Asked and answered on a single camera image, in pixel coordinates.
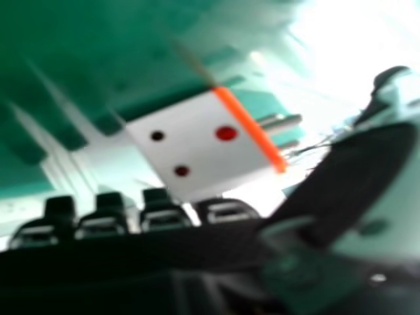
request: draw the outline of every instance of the white panel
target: white panel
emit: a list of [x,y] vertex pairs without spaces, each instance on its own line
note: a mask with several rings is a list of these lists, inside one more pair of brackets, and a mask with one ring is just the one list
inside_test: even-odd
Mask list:
[[[237,130],[234,140],[216,137],[219,127]],[[274,168],[241,124],[212,93],[204,93],[127,125],[128,132],[149,159],[174,197],[198,201],[272,174]],[[165,138],[153,141],[161,131]],[[174,170],[184,165],[185,177]]]

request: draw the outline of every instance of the red hole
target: red hole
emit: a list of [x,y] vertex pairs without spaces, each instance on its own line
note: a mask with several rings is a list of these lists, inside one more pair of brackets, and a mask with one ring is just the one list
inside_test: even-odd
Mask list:
[[231,141],[236,138],[238,132],[229,126],[223,126],[217,129],[216,136],[222,141]]
[[175,167],[175,174],[177,174],[180,177],[185,177],[190,172],[190,169],[187,168],[187,166],[177,166]]

